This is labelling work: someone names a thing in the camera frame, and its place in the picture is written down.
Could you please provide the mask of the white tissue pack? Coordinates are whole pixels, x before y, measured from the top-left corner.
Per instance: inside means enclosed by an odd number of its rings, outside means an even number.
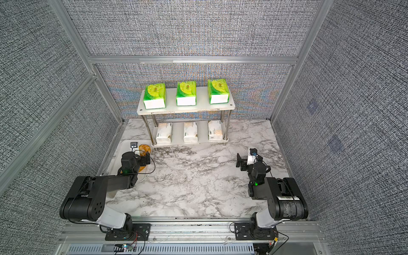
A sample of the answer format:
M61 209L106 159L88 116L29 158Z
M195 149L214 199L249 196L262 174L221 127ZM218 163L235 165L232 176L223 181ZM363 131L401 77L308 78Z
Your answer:
M156 134L156 142L157 143L171 143L172 130L173 130L172 123L159 123L157 134Z
M220 120L212 120L208 122L208 139L209 141L223 140L223 130Z
M198 123L197 122L185 122L183 141L185 143L198 142Z

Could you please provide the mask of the green tissue pack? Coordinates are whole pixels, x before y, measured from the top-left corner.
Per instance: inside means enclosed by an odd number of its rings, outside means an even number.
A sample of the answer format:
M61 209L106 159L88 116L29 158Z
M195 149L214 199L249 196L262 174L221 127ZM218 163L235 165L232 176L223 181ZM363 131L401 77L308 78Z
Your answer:
M197 104L197 82L184 81L177 84L177 106L195 106Z
M143 96L146 109L162 109L166 107L166 86L164 83L148 85Z
M229 102L230 93L225 79L208 80L207 89L210 104L225 104Z

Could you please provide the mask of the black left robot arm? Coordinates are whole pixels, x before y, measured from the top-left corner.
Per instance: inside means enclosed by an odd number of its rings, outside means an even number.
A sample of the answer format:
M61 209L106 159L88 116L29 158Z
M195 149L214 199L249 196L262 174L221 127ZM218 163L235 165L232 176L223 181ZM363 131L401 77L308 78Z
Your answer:
M105 205L109 192L132 189L141 167L150 164L150 152L142 155L126 152L117 175L78 176L60 207L60 217L74 224L96 224L112 230L130 232L133 223L129 214Z

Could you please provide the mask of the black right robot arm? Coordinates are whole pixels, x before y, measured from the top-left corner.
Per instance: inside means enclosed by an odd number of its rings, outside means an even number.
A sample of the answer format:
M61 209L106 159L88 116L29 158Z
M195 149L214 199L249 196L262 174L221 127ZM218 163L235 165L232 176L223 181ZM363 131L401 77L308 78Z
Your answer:
M273 177L271 166L264 162L256 149L251 148L246 158L237 154L236 167L248 175L249 197L267 202L266 209L255 212L251 217L252 228L272 229L286 221L308 218L308 206L295 179Z

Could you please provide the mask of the white two-tier metal shelf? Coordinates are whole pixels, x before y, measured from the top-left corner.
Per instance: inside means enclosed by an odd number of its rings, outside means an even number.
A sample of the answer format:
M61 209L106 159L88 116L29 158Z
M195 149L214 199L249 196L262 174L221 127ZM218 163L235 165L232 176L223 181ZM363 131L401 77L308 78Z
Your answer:
M229 97L228 103L210 104L208 98L207 87L197 88L197 104L195 106L177 106L176 105L176 88L166 90L166 108L161 109L146 109L143 103L144 92L141 93L137 113L142 117L145 126L148 130L151 144L153 147L170 147L183 146L184 142L184 124L186 122L197 122L198 125L198 141L196 144L205 143L227 143L228 129L231 119L231 114L235 110L235 102L233 96ZM208 139L208 122L211 119L162 119L157 120L158 115L168 114L187 114L187 113L202 113L202 112L220 112L220 121L222 125L223 139L219 141L210 141ZM170 143L159 143L156 141L159 123L172 123L172 137Z

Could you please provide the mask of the white plastic tray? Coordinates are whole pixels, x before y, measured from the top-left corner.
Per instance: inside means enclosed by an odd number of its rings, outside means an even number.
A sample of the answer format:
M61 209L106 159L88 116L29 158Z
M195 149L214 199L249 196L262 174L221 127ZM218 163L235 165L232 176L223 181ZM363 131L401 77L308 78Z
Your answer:
M104 175L115 175L118 172L118 169L122 166L122 164L121 164L122 154L124 154L126 152L130 152L131 151L131 143L135 143L135 142L138 143L138 146L141 146L141 145L148 146L150 152L152 152L152 143L151 143L150 140L147 140L147 139L142 139L142 140L140 140L140 139L138 139L138 140L128 139L128 140L124 140L124 141L119 143L118 148L116 149L115 154L113 156L113 159L112 159L109 167L107 168L106 173L104 173ZM151 165L150 167L145 168L144 170L141 171L141 173L147 173L148 170L149 171L153 170L153 166ZM137 184L144 182L146 177L147 177L147 175L144 175L144 174L139 175ZM118 191L108 192L107 193L107 199L108 200L114 199L117 192Z

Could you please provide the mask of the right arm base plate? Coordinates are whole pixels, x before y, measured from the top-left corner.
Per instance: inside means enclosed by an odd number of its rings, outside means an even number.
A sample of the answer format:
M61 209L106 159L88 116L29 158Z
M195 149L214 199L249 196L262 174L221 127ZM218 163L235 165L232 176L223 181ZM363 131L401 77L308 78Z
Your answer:
M250 223L234 223L233 232L238 241L273 241L278 238L275 229L259 228Z

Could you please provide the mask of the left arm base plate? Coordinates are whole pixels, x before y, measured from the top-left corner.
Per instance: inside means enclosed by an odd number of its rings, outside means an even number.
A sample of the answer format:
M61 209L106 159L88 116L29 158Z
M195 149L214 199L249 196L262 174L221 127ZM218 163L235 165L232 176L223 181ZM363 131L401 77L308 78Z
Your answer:
M147 241L151 231L151 224L136 223L130 229L109 229L106 231L105 241Z

